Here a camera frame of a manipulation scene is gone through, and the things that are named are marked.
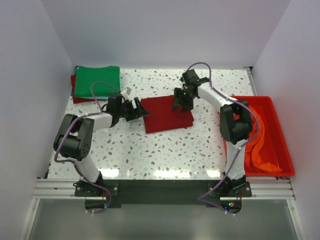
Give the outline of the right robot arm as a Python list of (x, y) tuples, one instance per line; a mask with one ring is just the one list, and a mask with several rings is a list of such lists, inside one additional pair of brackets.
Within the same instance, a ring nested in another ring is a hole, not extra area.
[(226, 171), (223, 178), (207, 193), (199, 198), (209, 196), (221, 185), (224, 189), (238, 188), (246, 183), (245, 148), (253, 122), (248, 102), (238, 101), (212, 87), (211, 79), (200, 78), (194, 69), (186, 70), (180, 79), (182, 87), (176, 87), (173, 93), (175, 111), (182, 107), (182, 112), (194, 108), (194, 99), (203, 99), (219, 113), (219, 131), (226, 143)]

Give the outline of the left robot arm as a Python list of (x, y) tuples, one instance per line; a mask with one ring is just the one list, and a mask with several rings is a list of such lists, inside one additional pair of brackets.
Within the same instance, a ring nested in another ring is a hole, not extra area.
[(90, 194), (112, 194), (105, 187), (102, 173), (96, 168), (90, 156), (93, 133), (114, 127), (120, 119), (127, 122), (148, 116), (149, 112), (141, 101), (129, 98), (128, 93), (112, 93), (99, 112), (82, 116), (66, 114), (53, 142), (56, 163), (71, 163), (80, 176), (75, 187)]

